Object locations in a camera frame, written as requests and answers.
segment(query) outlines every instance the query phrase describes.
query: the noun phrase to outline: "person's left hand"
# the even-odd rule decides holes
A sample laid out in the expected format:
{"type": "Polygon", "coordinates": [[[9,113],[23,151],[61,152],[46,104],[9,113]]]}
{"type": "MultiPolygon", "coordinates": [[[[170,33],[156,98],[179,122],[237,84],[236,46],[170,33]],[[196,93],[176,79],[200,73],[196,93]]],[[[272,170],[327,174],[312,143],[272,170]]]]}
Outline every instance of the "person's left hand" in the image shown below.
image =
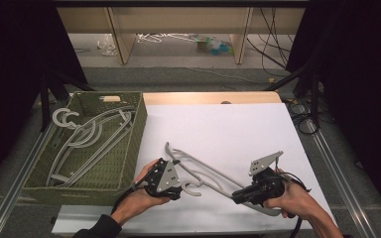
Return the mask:
{"type": "MultiPolygon", "coordinates": [[[[145,166],[134,181],[139,181],[142,179],[147,174],[148,170],[157,163],[157,161],[158,160],[154,160],[145,166]]],[[[169,201],[170,199],[168,197],[150,196],[144,188],[140,187],[120,202],[116,210],[111,214],[111,217],[119,223],[119,225],[123,225],[126,221],[143,213],[148,208],[155,205],[162,205],[169,201]]]]}

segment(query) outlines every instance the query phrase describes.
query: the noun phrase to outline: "wrist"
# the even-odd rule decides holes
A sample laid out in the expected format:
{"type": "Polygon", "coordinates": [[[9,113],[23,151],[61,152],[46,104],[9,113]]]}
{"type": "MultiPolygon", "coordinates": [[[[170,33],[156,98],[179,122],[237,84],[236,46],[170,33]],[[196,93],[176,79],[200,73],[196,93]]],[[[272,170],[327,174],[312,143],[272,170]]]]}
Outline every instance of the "wrist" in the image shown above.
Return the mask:
{"type": "Polygon", "coordinates": [[[314,229],[317,237],[342,237],[338,227],[335,225],[335,223],[333,223],[330,215],[320,206],[312,210],[312,213],[307,217],[307,221],[314,229]]]}
{"type": "Polygon", "coordinates": [[[111,215],[110,215],[120,226],[126,223],[129,219],[132,218],[129,215],[129,212],[124,207],[118,207],[111,215]]]}

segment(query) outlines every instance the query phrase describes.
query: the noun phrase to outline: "person's right hand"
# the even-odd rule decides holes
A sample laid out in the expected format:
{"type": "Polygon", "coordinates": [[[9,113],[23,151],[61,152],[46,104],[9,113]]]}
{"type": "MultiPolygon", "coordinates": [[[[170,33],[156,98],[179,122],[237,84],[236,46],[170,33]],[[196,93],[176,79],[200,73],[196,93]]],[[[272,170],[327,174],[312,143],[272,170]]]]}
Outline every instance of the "person's right hand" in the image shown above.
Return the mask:
{"type": "Polygon", "coordinates": [[[319,205],[318,203],[297,183],[283,181],[284,194],[280,197],[270,198],[264,202],[264,207],[282,209],[283,217],[287,218],[289,213],[308,219],[308,216],[319,205]]]}
{"type": "Polygon", "coordinates": [[[315,234],[320,238],[342,237],[330,215],[304,188],[293,181],[283,181],[283,183],[285,186],[284,194],[264,201],[264,207],[280,207],[285,218],[289,216],[289,213],[298,215],[311,224],[315,234]]]}

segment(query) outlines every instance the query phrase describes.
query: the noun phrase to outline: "white paper surface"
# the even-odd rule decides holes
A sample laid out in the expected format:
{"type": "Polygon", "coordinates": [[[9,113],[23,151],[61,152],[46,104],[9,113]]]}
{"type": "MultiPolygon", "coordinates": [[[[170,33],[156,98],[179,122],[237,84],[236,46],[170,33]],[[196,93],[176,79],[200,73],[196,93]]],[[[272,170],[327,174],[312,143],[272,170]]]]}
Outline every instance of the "white paper surface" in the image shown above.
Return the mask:
{"type": "MultiPolygon", "coordinates": [[[[317,202],[330,212],[285,104],[152,105],[147,106],[147,111],[136,175],[155,159],[168,160],[165,144],[169,142],[172,148],[183,150],[249,185],[251,161],[283,151],[279,168],[298,176],[312,189],[311,195],[317,202]]],[[[191,169],[215,175],[192,160],[181,161],[191,169]]],[[[181,180],[194,180],[182,168],[176,168],[181,180]]],[[[230,182],[223,186],[228,193],[240,189],[230,182]]],[[[249,234],[293,230],[296,225],[296,218],[265,215],[237,205],[206,186],[191,189],[202,196],[182,192],[179,200],[153,207],[129,220],[122,234],[249,234]]],[[[72,234],[90,228],[101,213],[108,214],[110,209],[63,206],[53,232],[72,234]]],[[[310,228],[308,222],[303,222],[302,229],[310,228]]]]}

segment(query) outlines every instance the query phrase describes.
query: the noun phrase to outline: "sleeve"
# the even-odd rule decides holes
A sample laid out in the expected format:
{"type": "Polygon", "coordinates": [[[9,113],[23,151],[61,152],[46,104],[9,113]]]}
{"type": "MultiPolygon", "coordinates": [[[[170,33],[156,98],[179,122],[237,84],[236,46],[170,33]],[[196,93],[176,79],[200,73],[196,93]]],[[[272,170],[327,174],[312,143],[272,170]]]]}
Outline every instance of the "sleeve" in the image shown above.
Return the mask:
{"type": "Polygon", "coordinates": [[[73,238],[114,238],[121,230],[122,227],[115,220],[102,214],[91,229],[81,229],[73,235],[73,238]]]}

